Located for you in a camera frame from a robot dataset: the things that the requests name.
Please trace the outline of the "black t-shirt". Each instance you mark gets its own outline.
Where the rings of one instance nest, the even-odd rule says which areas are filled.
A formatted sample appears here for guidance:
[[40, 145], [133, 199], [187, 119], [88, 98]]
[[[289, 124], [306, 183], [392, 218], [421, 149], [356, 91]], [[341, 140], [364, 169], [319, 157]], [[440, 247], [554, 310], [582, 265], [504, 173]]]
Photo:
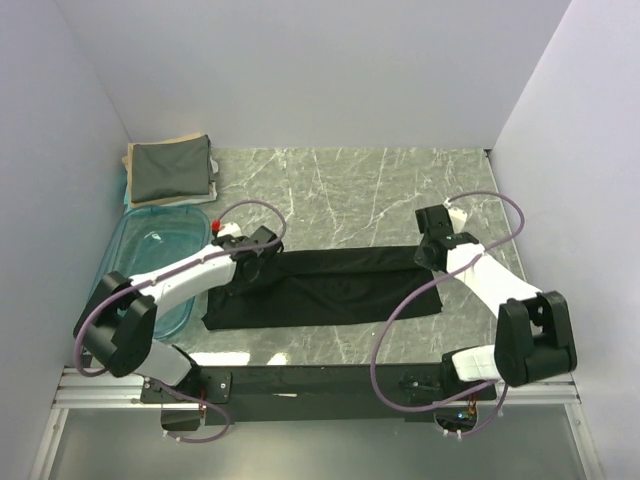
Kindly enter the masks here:
[[277, 253], [236, 269], [212, 288], [202, 318], [209, 331], [343, 326], [388, 319], [418, 287], [434, 279], [412, 246]]

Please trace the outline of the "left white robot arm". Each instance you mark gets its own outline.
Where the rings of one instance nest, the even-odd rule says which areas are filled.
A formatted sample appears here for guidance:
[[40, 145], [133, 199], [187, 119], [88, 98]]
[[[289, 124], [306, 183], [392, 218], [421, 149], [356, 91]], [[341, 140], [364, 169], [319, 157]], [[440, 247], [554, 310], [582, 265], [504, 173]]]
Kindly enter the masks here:
[[249, 237], [235, 224], [196, 253], [160, 269], [102, 277], [74, 327], [74, 365], [81, 375], [130, 374], [164, 384], [176, 401], [193, 399], [198, 368], [188, 354], [154, 338], [156, 321], [174, 307], [243, 272], [253, 279], [260, 263], [278, 253], [282, 239], [262, 226]]

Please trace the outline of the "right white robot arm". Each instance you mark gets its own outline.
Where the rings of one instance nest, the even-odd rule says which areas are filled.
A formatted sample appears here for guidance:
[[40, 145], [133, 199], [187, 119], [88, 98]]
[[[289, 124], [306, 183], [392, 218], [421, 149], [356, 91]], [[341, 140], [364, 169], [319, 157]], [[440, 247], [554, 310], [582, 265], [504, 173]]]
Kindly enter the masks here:
[[451, 356], [439, 374], [444, 395], [460, 399], [474, 381], [502, 380], [520, 387], [577, 367], [569, 308], [563, 295], [543, 292], [502, 266], [462, 227], [466, 214], [436, 205], [415, 212], [422, 240], [415, 261], [454, 278], [473, 292], [497, 319], [492, 345]]

